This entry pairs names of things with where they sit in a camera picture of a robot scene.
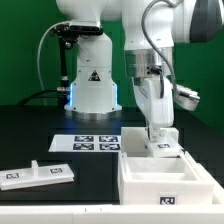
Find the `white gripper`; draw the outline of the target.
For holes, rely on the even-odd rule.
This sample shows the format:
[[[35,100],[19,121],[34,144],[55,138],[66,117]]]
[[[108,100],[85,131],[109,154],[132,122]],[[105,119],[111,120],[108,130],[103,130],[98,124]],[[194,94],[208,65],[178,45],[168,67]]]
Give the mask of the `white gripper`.
[[[157,141],[160,128],[170,127],[174,121],[173,97],[171,84],[167,78],[164,81],[164,96],[161,94],[161,83],[158,76],[145,78],[140,86],[133,86],[136,104],[144,115],[146,132],[150,141]]]

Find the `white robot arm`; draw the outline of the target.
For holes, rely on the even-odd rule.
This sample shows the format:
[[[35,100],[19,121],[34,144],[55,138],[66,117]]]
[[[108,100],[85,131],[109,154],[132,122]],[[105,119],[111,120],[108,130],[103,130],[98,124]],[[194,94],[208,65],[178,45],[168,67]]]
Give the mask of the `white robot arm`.
[[[192,110],[196,92],[176,84],[172,50],[176,43],[213,39],[224,26],[222,0],[56,0],[69,18],[68,31],[78,44],[77,77],[66,110],[104,116],[120,106],[111,78],[112,41],[101,23],[120,19],[125,32],[126,74],[149,139],[173,124],[173,104]]]

